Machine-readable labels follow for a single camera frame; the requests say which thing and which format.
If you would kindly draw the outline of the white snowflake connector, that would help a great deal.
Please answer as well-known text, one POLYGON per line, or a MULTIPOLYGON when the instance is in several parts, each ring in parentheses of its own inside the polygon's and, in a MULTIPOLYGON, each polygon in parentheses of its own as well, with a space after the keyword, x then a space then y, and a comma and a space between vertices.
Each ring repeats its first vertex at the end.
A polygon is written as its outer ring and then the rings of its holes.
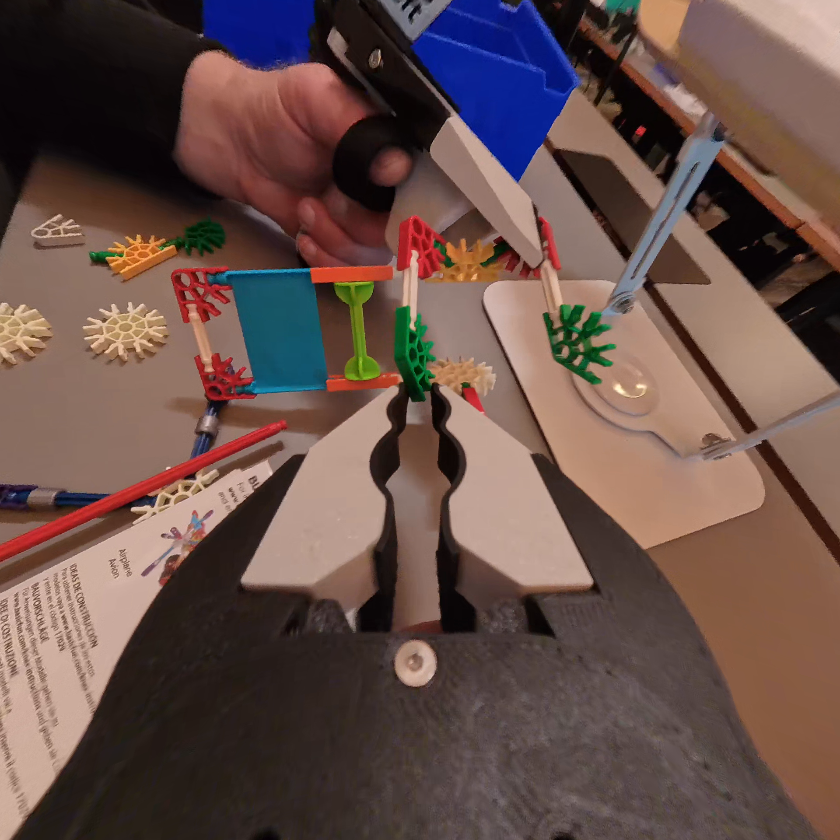
POLYGON ((166 320, 156 309, 131 302, 124 311, 114 304, 100 309, 100 317, 89 318, 82 330, 91 352, 121 362, 128 362, 131 354, 143 360, 157 353, 169 337, 166 320))
POLYGON ((46 340, 53 337, 49 321, 26 304, 13 307, 1 303, 1 362, 15 365, 18 356, 35 358, 46 348, 46 340))

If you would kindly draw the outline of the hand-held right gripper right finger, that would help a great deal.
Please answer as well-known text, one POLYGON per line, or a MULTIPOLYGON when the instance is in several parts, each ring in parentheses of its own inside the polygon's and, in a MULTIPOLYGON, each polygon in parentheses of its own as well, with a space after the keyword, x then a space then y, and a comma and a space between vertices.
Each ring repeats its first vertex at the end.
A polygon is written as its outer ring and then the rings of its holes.
POLYGON ((586 592, 594 580, 530 449, 448 388, 434 386, 441 619, 528 595, 586 592))

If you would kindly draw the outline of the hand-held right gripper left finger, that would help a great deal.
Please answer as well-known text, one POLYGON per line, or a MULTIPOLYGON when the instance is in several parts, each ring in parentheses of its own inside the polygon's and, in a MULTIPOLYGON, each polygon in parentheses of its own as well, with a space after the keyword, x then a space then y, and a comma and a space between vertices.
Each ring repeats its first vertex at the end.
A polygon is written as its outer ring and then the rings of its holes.
POLYGON ((241 583, 334 600, 361 621, 391 621, 403 388, 392 386, 304 456, 241 583))

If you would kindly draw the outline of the person's left forearm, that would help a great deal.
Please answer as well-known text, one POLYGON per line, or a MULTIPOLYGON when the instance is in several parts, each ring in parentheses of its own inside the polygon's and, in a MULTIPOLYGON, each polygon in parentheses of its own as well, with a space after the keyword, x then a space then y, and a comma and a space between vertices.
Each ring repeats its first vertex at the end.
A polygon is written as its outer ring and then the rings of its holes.
POLYGON ((172 153, 186 72, 222 49, 133 3, 2 2, 2 227, 43 145, 206 196, 172 153))

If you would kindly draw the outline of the person's left hand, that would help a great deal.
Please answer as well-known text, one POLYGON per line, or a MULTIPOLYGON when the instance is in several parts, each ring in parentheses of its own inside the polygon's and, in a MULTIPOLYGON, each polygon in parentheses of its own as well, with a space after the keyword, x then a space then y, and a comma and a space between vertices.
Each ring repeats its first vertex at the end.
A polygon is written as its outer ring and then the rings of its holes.
POLYGON ((376 113, 327 66, 257 70, 207 51, 185 74, 173 155, 195 184, 278 224, 308 265, 383 265, 387 213, 332 178, 337 143, 376 113))

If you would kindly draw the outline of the colourful construction toy model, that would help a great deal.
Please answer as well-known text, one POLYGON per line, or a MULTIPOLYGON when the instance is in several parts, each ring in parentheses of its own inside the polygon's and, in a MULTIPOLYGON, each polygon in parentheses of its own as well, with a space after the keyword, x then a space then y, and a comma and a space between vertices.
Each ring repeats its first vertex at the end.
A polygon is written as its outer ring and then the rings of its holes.
POLYGON ((483 396, 495 382, 491 368, 472 360, 435 359, 417 308, 418 285, 492 282, 499 270, 516 268, 523 278, 540 278, 547 309, 542 320, 553 361, 584 382, 601 384, 595 367, 611 366, 607 354, 616 346, 596 340, 611 327, 601 312, 562 302, 553 231, 542 217, 538 228, 538 268, 527 266, 502 238, 452 244, 413 216, 399 226, 395 266, 175 270, 171 283, 182 320, 196 339, 195 363, 206 397, 232 402, 284 392, 381 390, 398 383, 415 403, 426 400, 433 384, 483 396), (402 281, 402 302, 394 316, 395 371, 385 371, 366 347, 364 305, 376 284, 395 278, 402 281), (341 374, 328 373, 316 286, 331 287, 349 310, 353 353, 341 374))

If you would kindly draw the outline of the red plastic rod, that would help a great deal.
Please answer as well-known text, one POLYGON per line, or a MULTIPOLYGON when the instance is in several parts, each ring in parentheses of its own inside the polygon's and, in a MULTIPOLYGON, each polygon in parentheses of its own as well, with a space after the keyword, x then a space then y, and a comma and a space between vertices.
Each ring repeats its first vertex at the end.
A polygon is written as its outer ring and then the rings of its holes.
POLYGON ((247 448, 251 448, 269 438, 277 436, 287 429, 287 422, 280 420, 270 423, 253 432, 238 437, 229 443, 212 449, 205 454, 191 458, 186 462, 167 469, 157 475, 143 479, 109 496, 105 496, 92 504, 48 522, 32 531, 24 533, 3 542, 1 545, 1 562, 5 562, 20 553, 27 552, 42 543, 46 543, 60 535, 72 531, 94 519, 102 518, 112 511, 123 508, 143 496, 149 496, 153 490, 160 490, 170 484, 178 482, 189 475, 212 466, 230 456, 236 455, 247 448))

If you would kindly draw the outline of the toy instruction booklet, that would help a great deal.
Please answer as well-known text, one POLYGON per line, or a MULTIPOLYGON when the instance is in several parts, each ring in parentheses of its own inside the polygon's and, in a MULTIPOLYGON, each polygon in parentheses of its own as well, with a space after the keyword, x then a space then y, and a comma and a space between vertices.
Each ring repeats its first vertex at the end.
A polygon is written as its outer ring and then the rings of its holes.
POLYGON ((2 592, 1 838, 67 764, 160 588, 271 474, 266 460, 234 470, 2 592))

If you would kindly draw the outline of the white metal stand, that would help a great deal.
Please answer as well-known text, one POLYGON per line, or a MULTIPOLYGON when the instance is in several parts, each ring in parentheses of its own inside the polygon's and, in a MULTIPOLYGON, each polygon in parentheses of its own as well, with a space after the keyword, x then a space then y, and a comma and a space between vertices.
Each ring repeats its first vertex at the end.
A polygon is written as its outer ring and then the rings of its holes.
POLYGON ((536 280, 499 280, 484 306, 547 445, 579 488, 644 549, 758 510, 769 497, 758 457, 777 469, 812 527, 838 551, 838 408, 784 430, 755 448, 704 460, 704 434, 735 437, 736 408, 767 427, 837 390, 742 273, 684 214, 672 235, 708 283, 655 282, 605 339, 616 361, 637 359, 658 404, 643 416, 610 411, 589 383, 550 355, 545 301, 536 280))

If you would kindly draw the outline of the small grey connector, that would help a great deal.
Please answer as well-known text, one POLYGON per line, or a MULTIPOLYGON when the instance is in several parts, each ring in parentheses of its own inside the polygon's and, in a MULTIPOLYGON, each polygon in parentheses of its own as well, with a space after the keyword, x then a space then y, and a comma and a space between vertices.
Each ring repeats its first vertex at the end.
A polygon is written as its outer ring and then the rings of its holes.
POLYGON ((74 219, 57 214, 30 231, 35 247, 40 249, 64 248, 84 245, 87 237, 84 228, 74 219))

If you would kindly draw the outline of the blue plastic bin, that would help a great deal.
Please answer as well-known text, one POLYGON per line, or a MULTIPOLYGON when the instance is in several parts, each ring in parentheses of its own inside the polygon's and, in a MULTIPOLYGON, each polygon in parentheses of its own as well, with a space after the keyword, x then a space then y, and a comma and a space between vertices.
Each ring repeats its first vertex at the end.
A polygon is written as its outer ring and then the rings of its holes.
MULTIPOLYGON (((314 57, 315 2, 205 1, 203 34, 254 67, 314 57)), ((520 181, 577 76, 531 2, 449 2, 412 43, 419 66, 520 181)))

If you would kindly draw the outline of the white instruction board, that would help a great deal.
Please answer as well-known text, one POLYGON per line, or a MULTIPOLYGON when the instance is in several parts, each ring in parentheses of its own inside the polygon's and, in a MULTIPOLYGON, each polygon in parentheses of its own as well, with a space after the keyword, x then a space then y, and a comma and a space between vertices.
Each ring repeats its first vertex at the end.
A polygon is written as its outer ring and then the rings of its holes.
POLYGON ((838 179, 839 3, 690 2, 679 59, 737 141, 790 182, 838 179))

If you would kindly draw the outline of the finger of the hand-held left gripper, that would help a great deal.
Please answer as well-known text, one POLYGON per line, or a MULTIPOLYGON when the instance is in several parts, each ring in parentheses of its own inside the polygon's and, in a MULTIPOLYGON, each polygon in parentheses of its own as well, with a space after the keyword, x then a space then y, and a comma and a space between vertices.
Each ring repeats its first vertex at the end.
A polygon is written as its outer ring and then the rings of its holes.
POLYGON ((456 114, 429 148, 438 168, 529 267, 543 261, 542 240, 530 196, 456 114))
POLYGON ((405 183, 395 190, 395 199, 385 230, 385 242, 393 255, 398 249, 401 222, 418 216, 444 237, 446 242, 486 242, 498 231, 475 208, 432 160, 428 153, 416 157, 405 183))

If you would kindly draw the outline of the yellow and green connector pair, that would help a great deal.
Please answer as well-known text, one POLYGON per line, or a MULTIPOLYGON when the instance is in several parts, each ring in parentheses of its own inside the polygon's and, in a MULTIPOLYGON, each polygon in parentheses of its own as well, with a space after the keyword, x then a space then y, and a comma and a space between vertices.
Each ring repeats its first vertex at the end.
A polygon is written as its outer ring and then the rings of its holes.
POLYGON ((212 254, 226 244, 226 231, 219 222, 207 217, 185 228, 183 234, 174 238, 141 235, 126 237, 110 248, 90 251, 93 265, 108 266, 111 273, 121 280, 130 280, 185 251, 189 256, 212 254))

